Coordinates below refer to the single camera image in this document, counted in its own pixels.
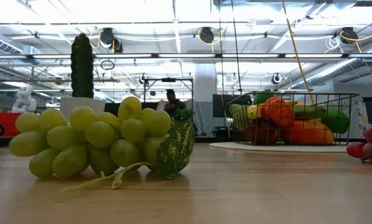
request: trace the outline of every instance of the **desk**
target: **desk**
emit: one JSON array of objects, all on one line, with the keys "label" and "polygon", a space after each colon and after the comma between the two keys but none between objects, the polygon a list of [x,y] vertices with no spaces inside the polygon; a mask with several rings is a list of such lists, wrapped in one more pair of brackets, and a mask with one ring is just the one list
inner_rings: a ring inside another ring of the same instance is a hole
[{"label": "desk", "polygon": [[37,180],[30,158],[0,148],[0,223],[372,223],[372,164],[346,154],[257,153],[196,144],[174,181],[146,167],[58,197],[96,176]]}]

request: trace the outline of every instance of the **grape stem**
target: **grape stem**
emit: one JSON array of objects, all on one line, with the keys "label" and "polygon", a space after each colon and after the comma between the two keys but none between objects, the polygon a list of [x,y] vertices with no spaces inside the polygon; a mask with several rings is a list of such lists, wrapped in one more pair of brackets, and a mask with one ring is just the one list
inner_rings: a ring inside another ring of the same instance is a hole
[{"label": "grape stem", "polygon": [[122,170],[119,170],[117,172],[115,172],[114,174],[111,174],[107,177],[101,177],[101,178],[97,178],[95,180],[91,180],[91,181],[86,181],[78,186],[74,186],[74,187],[66,187],[64,189],[62,189],[60,191],[60,194],[65,194],[67,192],[71,192],[73,190],[80,190],[80,189],[85,189],[85,188],[90,188],[102,181],[105,181],[105,180],[110,180],[110,179],[113,179],[113,184],[111,185],[111,188],[112,189],[117,189],[123,182],[121,181],[121,178],[123,178],[123,175],[125,172],[127,172],[129,169],[132,169],[133,167],[136,167],[136,166],[154,166],[154,164],[150,163],[150,162],[137,162],[135,164],[132,164],[132,165],[129,165],[127,167],[125,167],[124,169]]}]

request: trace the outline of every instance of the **man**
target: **man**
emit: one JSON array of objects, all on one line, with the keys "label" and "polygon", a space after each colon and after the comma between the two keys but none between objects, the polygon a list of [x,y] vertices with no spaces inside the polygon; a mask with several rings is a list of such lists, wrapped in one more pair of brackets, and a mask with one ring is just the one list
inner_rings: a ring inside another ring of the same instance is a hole
[{"label": "man", "polygon": [[186,104],[176,99],[174,90],[167,90],[168,102],[164,110],[169,114],[171,118],[177,116],[182,109],[186,109]]}]

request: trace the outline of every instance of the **white statue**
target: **white statue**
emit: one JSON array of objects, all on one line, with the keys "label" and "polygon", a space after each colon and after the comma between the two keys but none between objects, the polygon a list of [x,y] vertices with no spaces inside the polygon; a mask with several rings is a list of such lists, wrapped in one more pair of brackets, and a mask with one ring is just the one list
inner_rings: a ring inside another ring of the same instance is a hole
[{"label": "white statue", "polygon": [[12,113],[34,112],[37,109],[37,102],[31,98],[32,87],[22,87],[16,93],[17,99],[13,104]]}]

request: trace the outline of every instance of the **wire basket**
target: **wire basket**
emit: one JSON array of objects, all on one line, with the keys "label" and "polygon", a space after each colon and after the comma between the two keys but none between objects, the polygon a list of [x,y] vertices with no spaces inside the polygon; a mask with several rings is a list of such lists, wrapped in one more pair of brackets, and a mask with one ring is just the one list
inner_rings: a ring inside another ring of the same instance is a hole
[{"label": "wire basket", "polygon": [[[347,145],[355,96],[358,94],[278,91],[243,94],[226,104],[231,111],[232,140],[248,145]],[[253,105],[247,105],[250,98]]]}]

